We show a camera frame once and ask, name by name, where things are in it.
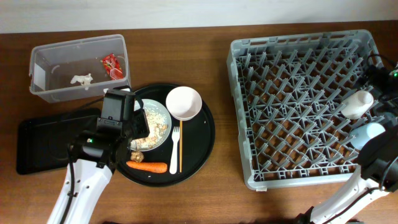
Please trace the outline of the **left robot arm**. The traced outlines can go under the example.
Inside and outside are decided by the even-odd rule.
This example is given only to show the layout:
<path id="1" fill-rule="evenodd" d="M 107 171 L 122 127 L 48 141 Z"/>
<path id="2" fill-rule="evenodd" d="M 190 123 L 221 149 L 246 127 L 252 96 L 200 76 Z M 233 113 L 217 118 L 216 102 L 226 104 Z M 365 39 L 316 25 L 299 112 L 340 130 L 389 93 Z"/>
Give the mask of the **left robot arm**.
<path id="1" fill-rule="evenodd" d="M 131 87 L 106 90 L 93 131 L 67 145 L 68 166 L 49 223 L 88 223 L 95 206 L 134 139 L 149 135 L 143 100 Z"/>

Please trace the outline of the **white cup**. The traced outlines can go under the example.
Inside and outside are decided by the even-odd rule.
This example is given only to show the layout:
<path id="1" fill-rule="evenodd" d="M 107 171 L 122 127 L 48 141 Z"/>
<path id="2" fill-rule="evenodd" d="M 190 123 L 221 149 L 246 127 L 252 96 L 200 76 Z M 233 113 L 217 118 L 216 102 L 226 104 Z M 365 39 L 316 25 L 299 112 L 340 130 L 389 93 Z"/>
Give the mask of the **white cup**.
<path id="1" fill-rule="evenodd" d="M 373 105 L 374 97 L 370 92 L 359 90 L 342 102 L 345 107 L 341 114 L 348 119 L 359 119 Z"/>

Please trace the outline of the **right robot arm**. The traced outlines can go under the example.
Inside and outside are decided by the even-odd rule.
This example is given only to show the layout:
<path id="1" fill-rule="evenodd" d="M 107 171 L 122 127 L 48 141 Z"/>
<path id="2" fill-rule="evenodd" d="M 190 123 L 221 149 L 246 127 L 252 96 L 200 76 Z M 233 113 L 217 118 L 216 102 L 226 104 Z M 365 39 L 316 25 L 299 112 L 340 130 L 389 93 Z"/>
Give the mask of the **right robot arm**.
<path id="1" fill-rule="evenodd" d="M 332 197 L 299 214 L 294 223 L 346 223 L 371 202 L 397 191 L 397 64 L 392 66 L 388 70 L 370 65 L 356 83 L 379 91 L 379 111 L 391 120 L 350 132 L 350 143 L 359 150 L 354 173 Z"/>

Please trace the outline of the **blue plastic cup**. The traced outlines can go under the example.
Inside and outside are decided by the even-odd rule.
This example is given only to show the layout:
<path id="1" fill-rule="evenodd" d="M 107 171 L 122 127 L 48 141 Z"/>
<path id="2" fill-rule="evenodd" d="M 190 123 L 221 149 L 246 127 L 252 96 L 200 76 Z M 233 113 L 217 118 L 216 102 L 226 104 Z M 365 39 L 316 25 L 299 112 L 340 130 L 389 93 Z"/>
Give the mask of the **blue plastic cup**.
<path id="1" fill-rule="evenodd" d="M 368 123 L 352 130 L 351 144 L 355 149 L 361 150 L 372 138 L 384 133 L 386 129 L 379 123 Z"/>

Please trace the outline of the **white tissue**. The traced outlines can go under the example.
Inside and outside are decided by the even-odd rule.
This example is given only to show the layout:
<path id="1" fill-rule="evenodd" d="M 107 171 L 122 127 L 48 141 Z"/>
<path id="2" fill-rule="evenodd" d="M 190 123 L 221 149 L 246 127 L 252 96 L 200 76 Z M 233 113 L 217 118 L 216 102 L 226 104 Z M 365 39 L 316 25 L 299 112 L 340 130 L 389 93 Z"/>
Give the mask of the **white tissue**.
<path id="1" fill-rule="evenodd" d="M 70 83 L 71 84 L 79 83 L 80 85 L 85 87 L 85 90 L 88 90 L 89 89 L 88 86 L 91 84 L 92 81 L 93 81 L 93 77 L 89 73 L 89 74 L 84 75 L 84 76 L 75 75 L 71 79 Z"/>

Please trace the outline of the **red snack wrapper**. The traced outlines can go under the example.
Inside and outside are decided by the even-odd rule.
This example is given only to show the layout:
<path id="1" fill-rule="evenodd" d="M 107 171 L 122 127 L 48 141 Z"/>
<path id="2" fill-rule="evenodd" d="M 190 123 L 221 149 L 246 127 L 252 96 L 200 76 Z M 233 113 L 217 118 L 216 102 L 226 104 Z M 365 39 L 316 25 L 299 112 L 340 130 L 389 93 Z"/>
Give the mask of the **red snack wrapper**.
<path id="1" fill-rule="evenodd" d="M 112 80 L 120 80 L 124 78 L 121 65 L 114 54 L 105 56 L 101 60 L 101 63 L 103 64 L 106 73 Z"/>

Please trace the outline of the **grey plate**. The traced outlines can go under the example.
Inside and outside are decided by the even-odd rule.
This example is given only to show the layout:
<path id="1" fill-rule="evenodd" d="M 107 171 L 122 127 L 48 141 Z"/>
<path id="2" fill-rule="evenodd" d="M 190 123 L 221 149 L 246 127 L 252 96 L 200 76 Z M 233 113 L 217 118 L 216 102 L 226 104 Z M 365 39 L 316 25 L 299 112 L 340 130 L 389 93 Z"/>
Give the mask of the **grey plate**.
<path id="1" fill-rule="evenodd" d="M 146 138 L 130 142 L 132 151 L 151 151 L 159 147 L 168 138 L 172 129 L 172 119 L 167 108 L 158 101 L 143 99 L 144 111 L 149 125 L 149 135 Z"/>

